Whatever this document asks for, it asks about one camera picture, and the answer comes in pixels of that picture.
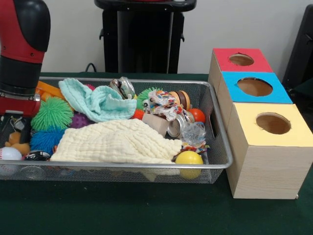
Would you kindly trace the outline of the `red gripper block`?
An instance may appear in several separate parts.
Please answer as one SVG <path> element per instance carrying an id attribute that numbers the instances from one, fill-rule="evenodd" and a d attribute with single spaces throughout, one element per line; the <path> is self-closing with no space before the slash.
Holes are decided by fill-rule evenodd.
<path id="1" fill-rule="evenodd" d="M 0 98 L 0 114 L 19 114 L 22 115 L 25 120 L 24 128 L 21 131 L 21 144 L 30 142 L 31 132 L 31 118 L 34 117 L 41 105 L 41 100 L 29 100 L 29 99 L 15 99 L 8 97 Z M 11 116 L 9 118 L 9 124 L 11 125 L 14 132 L 15 129 L 15 118 Z"/>

